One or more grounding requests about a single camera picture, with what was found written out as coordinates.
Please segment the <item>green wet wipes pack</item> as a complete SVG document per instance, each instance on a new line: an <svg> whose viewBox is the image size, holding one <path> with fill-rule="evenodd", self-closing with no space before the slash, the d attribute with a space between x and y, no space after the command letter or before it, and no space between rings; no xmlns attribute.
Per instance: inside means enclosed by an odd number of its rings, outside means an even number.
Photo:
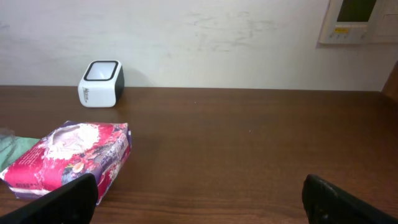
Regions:
<svg viewBox="0 0 398 224"><path fill-rule="evenodd" d="M1 128L1 171L10 166L38 142L39 139L19 137L14 134L14 131Z"/></svg>

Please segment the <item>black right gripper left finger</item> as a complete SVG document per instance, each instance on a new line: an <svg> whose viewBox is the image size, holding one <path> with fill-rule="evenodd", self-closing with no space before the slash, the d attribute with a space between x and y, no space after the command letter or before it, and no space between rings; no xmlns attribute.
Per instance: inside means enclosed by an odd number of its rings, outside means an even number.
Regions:
<svg viewBox="0 0 398 224"><path fill-rule="evenodd" d="M93 217L97 199L98 188L94 175L84 174L2 216L1 223L89 223Z"/></svg>

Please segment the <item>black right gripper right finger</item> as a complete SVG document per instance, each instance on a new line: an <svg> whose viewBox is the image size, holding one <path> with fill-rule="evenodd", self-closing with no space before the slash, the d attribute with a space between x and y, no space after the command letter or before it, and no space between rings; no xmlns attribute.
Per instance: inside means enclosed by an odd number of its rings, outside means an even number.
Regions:
<svg viewBox="0 0 398 224"><path fill-rule="evenodd" d="M302 202L309 223L397 224L397 219L320 178L307 175Z"/></svg>

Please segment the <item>white barcode scanner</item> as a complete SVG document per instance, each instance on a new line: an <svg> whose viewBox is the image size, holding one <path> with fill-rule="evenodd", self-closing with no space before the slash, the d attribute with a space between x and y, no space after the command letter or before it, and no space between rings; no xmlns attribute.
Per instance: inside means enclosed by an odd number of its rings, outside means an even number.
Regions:
<svg viewBox="0 0 398 224"><path fill-rule="evenodd" d="M95 60L78 85L80 103L87 108L111 108L124 90L124 71L118 60Z"/></svg>

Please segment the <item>beige wall control panel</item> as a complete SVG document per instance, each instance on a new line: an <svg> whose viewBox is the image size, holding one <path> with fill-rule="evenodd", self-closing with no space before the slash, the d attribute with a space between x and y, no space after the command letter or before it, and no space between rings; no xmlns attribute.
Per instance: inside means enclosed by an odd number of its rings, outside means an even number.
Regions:
<svg viewBox="0 0 398 224"><path fill-rule="evenodd" d="M396 44L397 0L330 0L320 44Z"/></svg>

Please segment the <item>red purple tissue pack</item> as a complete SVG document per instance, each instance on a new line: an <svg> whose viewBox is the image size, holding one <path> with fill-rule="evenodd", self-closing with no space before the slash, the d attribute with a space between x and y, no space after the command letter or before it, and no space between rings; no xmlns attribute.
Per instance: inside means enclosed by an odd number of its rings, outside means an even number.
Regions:
<svg viewBox="0 0 398 224"><path fill-rule="evenodd" d="M37 199L85 175L101 201L131 152L127 123L67 121L1 171L17 198Z"/></svg>

